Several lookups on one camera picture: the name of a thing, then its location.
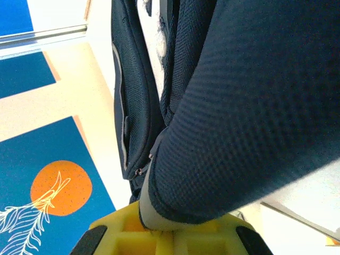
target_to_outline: reflective piping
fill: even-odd
[[[119,94],[120,94],[120,99],[121,99],[121,109],[122,109],[122,137],[121,137],[121,145],[122,145],[122,151],[123,151],[123,167],[124,170],[126,171],[126,169],[128,168],[128,153],[126,152],[126,147],[125,147],[125,143],[124,143],[124,124],[125,124],[125,113],[124,113],[124,108],[123,108],[123,98],[122,98],[122,80],[123,80],[123,74],[122,74],[122,66],[121,66],[121,59],[119,58],[119,53],[118,50],[116,48],[116,46],[112,43],[112,51],[114,56],[117,58],[117,62],[118,62],[118,68],[120,71],[120,82],[119,84],[115,85],[115,89],[119,89]]]

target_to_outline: poster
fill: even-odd
[[[69,254],[115,208],[72,117],[0,142],[0,254]]]
[[[27,0],[1,0],[0,36],[33,31]]]
[[[42,52],[0,59],[0,99],[56,82]]]

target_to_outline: blue panel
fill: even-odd
[[[0,142],[0,211],[5,211],[6,206],[22,207],[30,203],[30,189],[36,175],[57,160],[80,165],[90,177],[92,193],[76,212],[67,216],[50,215],[50,223],[43,223],[45,231],[41,236],[36,232],[41,246],[31,240],[39,249],[28,249],[34,255],[69,254],[93,221],[115,210],[73,118],[69,117]],[[0,233],[0,253],[15,233]]]
[[[42,52],[0,60],[0,98],[55,83]]]
[[[33,31],[27,0],[1,0],[0,36]]]

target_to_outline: yellow foam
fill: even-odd
[[[236,227],[247,222],[232,215],[176,232],[149,231],[139,221],[138,202],[94,222],[105,225],[95,255],[246,255]]]

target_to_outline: white wall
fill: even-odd
[[[340,254],[340,247],[326,247],[326,236],[261,205],[263,239],[275,255]]]
[[[340,160],[263,199],[278,203],[340,239]]]
[[[88,0],[27,0],[27,3],[34,31],[85,23]]]

